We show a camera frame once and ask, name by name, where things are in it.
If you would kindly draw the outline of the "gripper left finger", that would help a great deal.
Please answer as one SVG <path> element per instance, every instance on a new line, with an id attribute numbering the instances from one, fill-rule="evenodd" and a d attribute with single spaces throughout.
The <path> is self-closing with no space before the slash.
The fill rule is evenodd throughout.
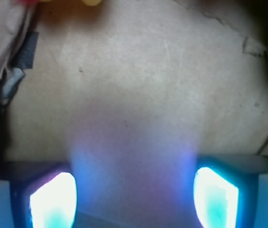
<path id="1" fill-rule="evenodd" d="M 0 164 L 0 228 L 71 228 L 77 185 L 61 161 Z"/>

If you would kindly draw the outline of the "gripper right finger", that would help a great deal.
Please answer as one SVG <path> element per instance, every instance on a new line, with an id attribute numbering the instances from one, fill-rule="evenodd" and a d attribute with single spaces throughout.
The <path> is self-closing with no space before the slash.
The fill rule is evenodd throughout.
<path id="1" fill-rule="evenodd" d="M 200 156 L 193 188 L 203 228 L 268 228 L 268 156 Z"/>

